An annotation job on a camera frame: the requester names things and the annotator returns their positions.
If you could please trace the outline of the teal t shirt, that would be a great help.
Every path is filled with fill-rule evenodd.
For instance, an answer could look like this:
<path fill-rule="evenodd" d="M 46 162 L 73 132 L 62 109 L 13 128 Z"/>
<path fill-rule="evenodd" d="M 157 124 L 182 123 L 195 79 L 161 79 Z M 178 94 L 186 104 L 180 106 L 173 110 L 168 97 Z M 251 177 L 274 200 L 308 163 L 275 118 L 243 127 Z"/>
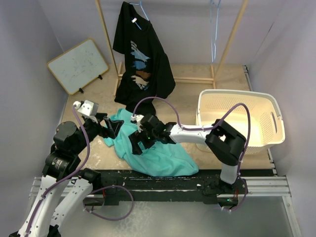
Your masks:
<path fill-rule="evenodd" d="M 137 131 L 137 126 L 130 122 L 132 113 L 126 109 L 119 109 L 111 115 L 111 120 L 122 120 L 124 124 L 115 139 L 105 138 L 108 147 L 114 147 L 116 155 L 124 160 L 133 170 L 155 177 L 175 177 L 193 175 L 198 172 L 198 165 L 180 144 L 155 144 L 145 149 L 139 146 L 142 154 L 132 153 L 129 135 Z"/>

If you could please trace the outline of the black t shirt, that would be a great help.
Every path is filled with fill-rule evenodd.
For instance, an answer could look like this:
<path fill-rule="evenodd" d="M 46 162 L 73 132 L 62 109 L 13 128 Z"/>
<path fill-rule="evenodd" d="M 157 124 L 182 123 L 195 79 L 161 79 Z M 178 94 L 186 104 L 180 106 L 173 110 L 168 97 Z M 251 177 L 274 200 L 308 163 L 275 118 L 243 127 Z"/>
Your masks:
<path fill-rule="evenodd" d="M 125 1 L 118 17 L 113 50 L 124 55 L 125 65 L 115 102 L 125 105 L 129 112 L 155 115 L 152 97 L 166 99 L 176 83 L 151 22 Z"/>

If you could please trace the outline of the blue hanger of black shirt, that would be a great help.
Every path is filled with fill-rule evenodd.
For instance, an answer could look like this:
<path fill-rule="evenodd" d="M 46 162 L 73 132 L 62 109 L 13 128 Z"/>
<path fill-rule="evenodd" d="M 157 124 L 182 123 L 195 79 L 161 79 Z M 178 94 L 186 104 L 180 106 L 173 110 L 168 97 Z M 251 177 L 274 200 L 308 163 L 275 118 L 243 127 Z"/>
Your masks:
<path fill-rule="evenodd" d="M 129 2 L 129 5 L 132 5 L 132 6 L 136 7 L 137 9 L 139 9 L 139 10 L 136 11 L 137 14 L 140 17 L 144 18 L 147 22 L 150 21 L 148 15 L 145 12 L 144 7 L 143 7 L 142 0 L 139 0 L 137 2 Z M 138 24 L 138 18 L 137 17 L 134 17 L 132 19 L 132 23 L 135 24 L 138 27 L 139 30 L 142 30 L 141 26 Z"/>

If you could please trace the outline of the light blue wire hanger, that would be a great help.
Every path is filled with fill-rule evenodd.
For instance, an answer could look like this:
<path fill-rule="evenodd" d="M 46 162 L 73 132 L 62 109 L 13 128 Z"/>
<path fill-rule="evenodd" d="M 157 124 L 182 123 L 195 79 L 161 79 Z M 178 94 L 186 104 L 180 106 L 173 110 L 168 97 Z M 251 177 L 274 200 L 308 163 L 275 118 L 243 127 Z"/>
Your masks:
<path fill-rule="evenodd" d="M 209 4 L 210 36 L 211 36 L 211 62 L 217 57 L 218 21 L 221 0 L 211 0 Z"/>

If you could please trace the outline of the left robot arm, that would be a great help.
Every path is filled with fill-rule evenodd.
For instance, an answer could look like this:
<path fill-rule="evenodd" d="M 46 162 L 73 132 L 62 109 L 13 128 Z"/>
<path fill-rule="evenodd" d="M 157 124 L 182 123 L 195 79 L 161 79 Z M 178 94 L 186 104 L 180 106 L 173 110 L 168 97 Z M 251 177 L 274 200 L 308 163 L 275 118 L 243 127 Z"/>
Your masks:
<path fill-rule="evenodd" d="M 79 154 L 90 149 L 96 136 L 115 139 L 123 120 L 111 120 L 97 113 L 96 121 L 85 118 L 58 125 L 51 153 L 45 160 L 40 188 L 34 205 L 20 230 L 12 237 L 59 237 L 65 222 L 89 194 L 101 190 L 101 174 L 82 169 Z"/>

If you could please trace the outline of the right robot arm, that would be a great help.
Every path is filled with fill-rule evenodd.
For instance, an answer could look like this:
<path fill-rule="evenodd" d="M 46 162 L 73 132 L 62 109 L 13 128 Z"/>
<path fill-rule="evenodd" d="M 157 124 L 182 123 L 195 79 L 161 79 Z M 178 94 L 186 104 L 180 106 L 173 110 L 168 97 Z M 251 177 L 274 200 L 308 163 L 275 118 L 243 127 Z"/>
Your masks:
<path fill-rule="evenodd" d="M 134 155 L 142 154 L 144 148 L 151 148 L 156 142 L 162 144 L 194 143 L 206 145 L 221 162 L 220 189 L 231 193 L 237 188 L 240 158 L 245 150 L 246 138 L 225 121 L 217 119 L 207 130 L 202 126 L 190 125 L 182 128 L 176 122 L 164 124 L 156 116 L 132 115 L 131 123 L 137 130 L 129 135 Z"/>

